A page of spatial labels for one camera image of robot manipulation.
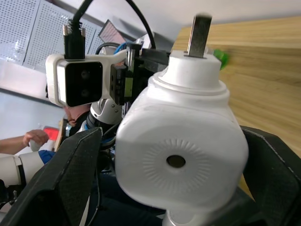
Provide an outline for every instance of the black cable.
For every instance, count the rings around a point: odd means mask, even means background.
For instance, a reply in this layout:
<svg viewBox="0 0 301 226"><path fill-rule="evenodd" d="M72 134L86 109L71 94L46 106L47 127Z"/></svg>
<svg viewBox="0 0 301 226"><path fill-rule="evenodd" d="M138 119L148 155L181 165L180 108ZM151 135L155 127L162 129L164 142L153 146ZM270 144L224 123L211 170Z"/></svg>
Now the black cable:
<svg viewBox="0 0 301 226"><path fill-rule="evenodd" d="M97 206L95 209L95 212L90 220L90 222L87 224L87 226L91 226L96 218L96 215L101 208L101 192L100 192L100 173L98 171L98 166L95 168L95 174L96 174L96 182L97 182L97 192L98 192L98 201L97 201Z"/></svg>
<svg viewBox="0 0 301 226"><path fill-rule="evenodd" d="M84 15L86 10L88 9L89 5L91 4L93 0L84 0L77 12L74 14L73 22L79 22L81 17Z"/></svg>
<svg viewBox="0 0 301 226"><path fill-rule="evenodd" d="M98 55L98 54L100 53L100 50L102 50L103 47L107 47L107 46L118 47L119 45L120 45L120 44L115 43L115 42L106 42L106 43L103 43L103 44L101 44L101 45L97 48L95 54Z"/></svg>
<svg viewBox="0 0 301 226"><path fill-rule="evenodd" d="M142 12L140 11L140 9L135 5L135 3L132 0L126 0L126 1L133 8L135 13L139 16L140 20L142 21L142 23L147 31L147 34L149 35L151 48L156 49L154 36L152 36L150 26L147 23L145 17L143 16Z"/></svg>
<svg viewBox="0 0 301 226"><path fill-rule="evenodd" d="M108 134L110 134L111 132L113 132L115 129L116 129L116 131L117 131L119 125L120 125L120 123L117 123L117 124L113 125L111 128L109 128L109 129L103 134L103 138L107 138L106 136L107 136Z"/></svg>

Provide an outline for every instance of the wooden table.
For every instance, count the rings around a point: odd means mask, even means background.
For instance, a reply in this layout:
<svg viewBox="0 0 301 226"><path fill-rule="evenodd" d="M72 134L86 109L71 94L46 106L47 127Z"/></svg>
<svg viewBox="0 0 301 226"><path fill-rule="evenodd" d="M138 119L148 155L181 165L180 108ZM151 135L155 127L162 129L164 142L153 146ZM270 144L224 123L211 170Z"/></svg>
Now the wooden table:
<svg viewBox="0 0 301 226"><path fill-rule="evenodd" d="M190 31L173 49L187 50ZM301 157L301 16L211 25L207 45L230 56L220 79L239 124L279 136Z"/></svg>

